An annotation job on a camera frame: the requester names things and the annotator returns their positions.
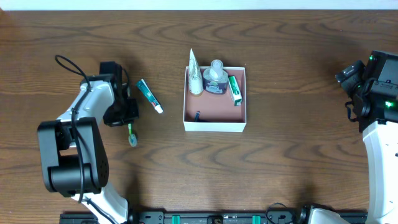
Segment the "blue razor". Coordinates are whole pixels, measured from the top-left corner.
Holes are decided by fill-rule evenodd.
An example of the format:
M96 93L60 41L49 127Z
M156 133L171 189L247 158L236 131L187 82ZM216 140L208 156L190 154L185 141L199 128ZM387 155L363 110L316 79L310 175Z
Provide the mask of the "blue razor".
M200 115L201 115L200 111L197 111L196 115L195 115L194 122L197 122L197 123L209 123L210 122L210 121L208 121L206 119L201 119Z

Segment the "white standing tube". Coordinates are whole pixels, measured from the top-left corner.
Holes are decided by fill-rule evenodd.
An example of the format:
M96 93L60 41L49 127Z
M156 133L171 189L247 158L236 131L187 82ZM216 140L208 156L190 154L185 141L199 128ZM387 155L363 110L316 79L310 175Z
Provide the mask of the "white standing tube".
M188 65L188 88L193 95L200 95L203 92L202 74L192 49Z

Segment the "white box pink interior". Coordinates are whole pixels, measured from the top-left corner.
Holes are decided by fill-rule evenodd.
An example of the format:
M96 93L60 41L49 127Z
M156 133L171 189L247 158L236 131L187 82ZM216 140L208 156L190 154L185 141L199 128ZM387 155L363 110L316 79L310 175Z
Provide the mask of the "white box pink interior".
M241 90L243 101L235 106L230 92L214 95L204 91L195 96L188 89L188 69L185 69L185 86L183 102L183 125L186 131L236 132L244 131L247 124L246 106L246 70L244 67L226 67L228 75L235 76ZM201 119L209 123L194 122L196 112L200 111Z

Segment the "green toothbrush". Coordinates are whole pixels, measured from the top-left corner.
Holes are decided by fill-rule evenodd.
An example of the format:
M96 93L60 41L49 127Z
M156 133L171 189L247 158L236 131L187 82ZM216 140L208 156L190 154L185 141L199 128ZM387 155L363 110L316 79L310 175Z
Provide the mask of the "green toothbrush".
M135 134L135 132L133 130L133 124L132 123L128 124L128 130L129 130L128 141L129 141L129 143L130 143L130 145L132 147L136 147L137 146L137 137L136 137L136 134Z

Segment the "teal toothpaste tube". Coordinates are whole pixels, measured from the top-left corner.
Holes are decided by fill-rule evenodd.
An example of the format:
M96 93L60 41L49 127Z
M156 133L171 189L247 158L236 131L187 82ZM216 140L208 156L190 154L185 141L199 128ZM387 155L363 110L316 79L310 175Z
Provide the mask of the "teal toothpaste tube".
M149 103L154 107L156 112L159 114L162 114L163 108L157 98L154 96L150 88L148 87L146 81L144 79L140 79L137 83L136 86L138 89L141 91L141 93L146 97L146 99L149 101Z

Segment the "green soap box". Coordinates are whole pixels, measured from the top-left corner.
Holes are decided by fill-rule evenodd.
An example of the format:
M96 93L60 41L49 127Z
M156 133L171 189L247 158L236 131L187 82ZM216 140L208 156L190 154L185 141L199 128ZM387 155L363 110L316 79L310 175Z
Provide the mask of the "green soap box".
M241 95L241 90L239 88L237 79L235 76L229 76L228 81L229 81L229 92L231 94L231 99L233 101L233 104L235 106L240 106L243 101L243 98Z

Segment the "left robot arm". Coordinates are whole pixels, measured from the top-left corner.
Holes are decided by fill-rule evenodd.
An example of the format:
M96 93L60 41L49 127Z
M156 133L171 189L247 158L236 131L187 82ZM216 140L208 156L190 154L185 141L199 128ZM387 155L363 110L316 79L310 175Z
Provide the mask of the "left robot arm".
M84 77L69 109L37 128L44 185L86 206L99 223L128 223L129 203L109 179L109 163L99 124L131 126L137 101L123 83L125 69L102 62L99 74Z

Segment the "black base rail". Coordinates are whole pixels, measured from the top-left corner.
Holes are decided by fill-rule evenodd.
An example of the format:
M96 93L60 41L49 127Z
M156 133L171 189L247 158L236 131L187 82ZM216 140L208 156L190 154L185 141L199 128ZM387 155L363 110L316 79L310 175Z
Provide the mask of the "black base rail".
M363 210L332 210L321 205L304 206L297 211L281 203L264 212L166 212L131 210L125 223L132 224L289 224L289 223L354 223L366 224Z

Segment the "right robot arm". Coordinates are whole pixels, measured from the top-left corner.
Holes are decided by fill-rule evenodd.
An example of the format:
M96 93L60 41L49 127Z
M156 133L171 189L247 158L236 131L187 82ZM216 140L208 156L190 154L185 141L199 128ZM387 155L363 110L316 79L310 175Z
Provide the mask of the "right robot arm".
M348 119L358 123L368 157L366 223L397 223L397 55L373 50L335 76L350 100Z

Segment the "clear sanitizer bottle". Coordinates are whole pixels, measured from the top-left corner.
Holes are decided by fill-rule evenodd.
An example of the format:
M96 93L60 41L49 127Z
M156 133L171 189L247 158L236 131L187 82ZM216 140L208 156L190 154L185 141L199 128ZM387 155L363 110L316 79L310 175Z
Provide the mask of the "clear sanitizer bottle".
M203 89L215 95L223 95L228 87L228 73L223 70L222 61L216 59L203 72Z

